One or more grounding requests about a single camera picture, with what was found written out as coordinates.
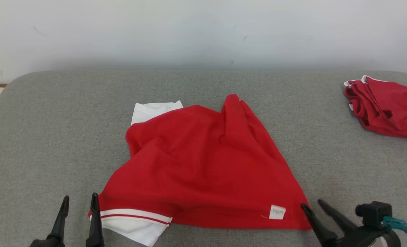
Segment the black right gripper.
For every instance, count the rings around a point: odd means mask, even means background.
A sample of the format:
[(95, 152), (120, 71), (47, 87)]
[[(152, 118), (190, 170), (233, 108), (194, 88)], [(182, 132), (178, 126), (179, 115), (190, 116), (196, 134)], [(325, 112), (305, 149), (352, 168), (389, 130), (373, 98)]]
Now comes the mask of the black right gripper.
[(389, 230), (376, 231), (365, 227), (357, 228), (352, 221), (331, 207), (323, 199), (319, 199), (318, 204), (345, 234), (342, 238), (337, 238), (334, 232), (328, 230), (328, 228), (322, 224), (312, 209), (303, 203), (301, 208), (322, 247), (372, 247), (375, 244), (380, 244), (382, 247), (383, 243), (381, 238), (384, 238), (390, 233)]

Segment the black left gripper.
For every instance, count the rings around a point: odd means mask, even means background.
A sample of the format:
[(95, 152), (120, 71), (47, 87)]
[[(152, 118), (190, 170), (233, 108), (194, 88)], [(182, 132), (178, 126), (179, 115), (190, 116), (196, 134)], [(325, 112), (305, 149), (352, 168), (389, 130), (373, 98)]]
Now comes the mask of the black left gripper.
[[(47, 239), (35, 239), (30, 244), (30, 247), (65, 247), (65, 220), (69, 213), (69, 206), (70, 197), (65, 196), (51, 233), (47, 236)], [(90, 212), (92, 213), (91, 224), (89, 228), (89, 237), (86, 239), (86, 247), (104, 247), (103, 224), (100, 215), (100, 206), (97, 193), (92, 194)]]

